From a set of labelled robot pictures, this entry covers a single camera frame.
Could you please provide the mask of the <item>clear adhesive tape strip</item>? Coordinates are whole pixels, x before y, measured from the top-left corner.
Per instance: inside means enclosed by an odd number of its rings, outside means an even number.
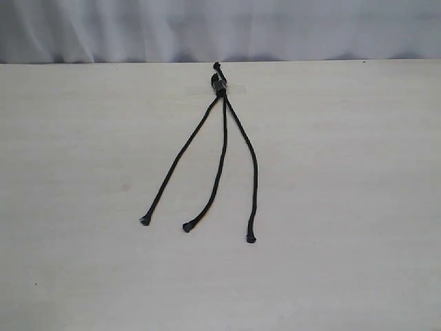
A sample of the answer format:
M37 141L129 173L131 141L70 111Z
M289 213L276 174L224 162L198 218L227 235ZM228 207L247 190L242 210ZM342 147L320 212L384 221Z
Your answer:
M227 86L227 94L247 94L247 88L244 85ZM216 94L216 90L211 86L188 86L185 87L186 95L209 95Z

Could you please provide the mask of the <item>white fabric backdrop curtain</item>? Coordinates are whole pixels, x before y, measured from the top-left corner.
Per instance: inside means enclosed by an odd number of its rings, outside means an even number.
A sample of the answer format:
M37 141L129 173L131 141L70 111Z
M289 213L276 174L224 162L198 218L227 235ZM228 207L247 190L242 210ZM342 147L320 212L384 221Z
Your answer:
M1 2L4 63L439 57L439 1Z

